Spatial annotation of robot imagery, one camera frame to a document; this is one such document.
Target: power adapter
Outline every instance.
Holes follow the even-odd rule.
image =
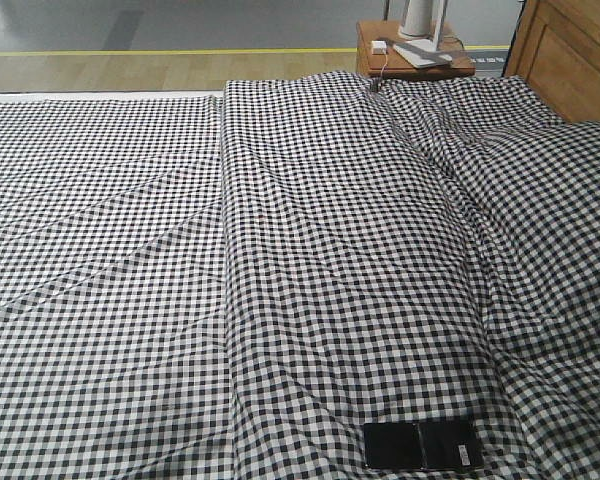
[[[372,55],[386,55],[387,53],[387,42],[383,40],[372,40],[371,41],[371,54]]]

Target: bed sheet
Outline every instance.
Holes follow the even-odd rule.
[[[368,87],[333,72],[225,89],[237,475],[600,478],[600,401],[587,393],[600,394],[600,322],[576,331],[512,294],[502,244],[454,174],[488,137],[529,134],[530,156],[506,157],[525,165],[570,150],[586,164],[582,141],[532,140],[563,122],[519,78]],[[551,203],[570,198],[560,185],[540,191],[552,214],[569,205]],[[594,336],[595,349],[577,341]],[[458,418],[475,425],[484,468],[366,467],[363,424]]]
[[[600,478],[600,349],[458,167],[563,126],[516,78],[0,102],[0,478]],[[365,465],[364,423],[456,418],[483,468]]]
[[[0,103],[0,478],[230,478],[215,98]]]

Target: wooden headboard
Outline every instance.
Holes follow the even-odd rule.
[[[568,121],[600,121],[600,0],[527,0],[505,75]]]

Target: white lamp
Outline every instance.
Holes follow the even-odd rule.
[[[451,56],[440,51],[444,17],[447,13],[447,0],[438,0],[436,28],[433,38],[427,37],[431,30],[433,0],[406,0],[404,14],[398,34],[410,39],[396,43],[393,49],[415,68],[433,67],[451,63]]]

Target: nightstand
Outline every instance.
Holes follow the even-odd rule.
[[[388,38],[395,42],[404,42],[398,35],[397,20],[363,20],[358,22],[358,57],[356,71],[367,77],[379,77],[385,62],[384,55],[371,54],[371,41]],[[453,35],[448,24],[444,25],[444,35]],[[440,49],[453,58],[450,65],[417,69],[389,47],[389,62],[382,74],[383,78],[401,78],[403,80],[442,80],[454,77],[470,77],[476,71],[462,44],[455,38],[444,38]]]

